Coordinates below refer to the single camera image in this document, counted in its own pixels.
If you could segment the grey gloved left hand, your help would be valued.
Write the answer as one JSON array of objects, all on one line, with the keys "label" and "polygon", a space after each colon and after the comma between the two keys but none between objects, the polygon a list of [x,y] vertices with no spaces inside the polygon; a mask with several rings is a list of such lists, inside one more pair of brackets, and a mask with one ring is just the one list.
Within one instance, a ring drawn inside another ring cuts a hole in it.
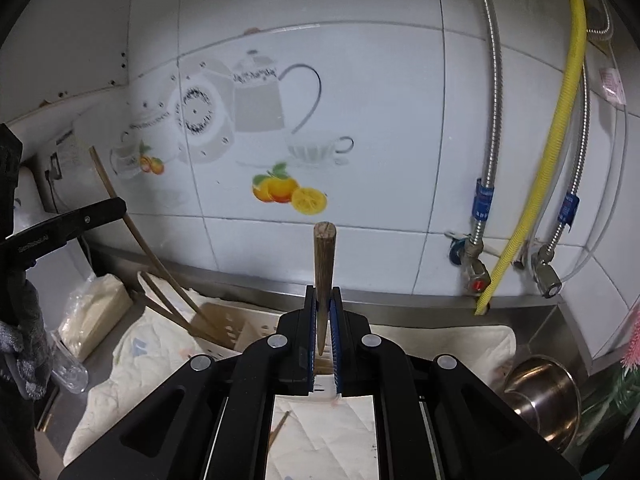
[{"label": "grey gloved left hand", "polygon": [[38,292],[25,272],[1,280],[1,378],[29,401],[47,392],[52,370]]}]

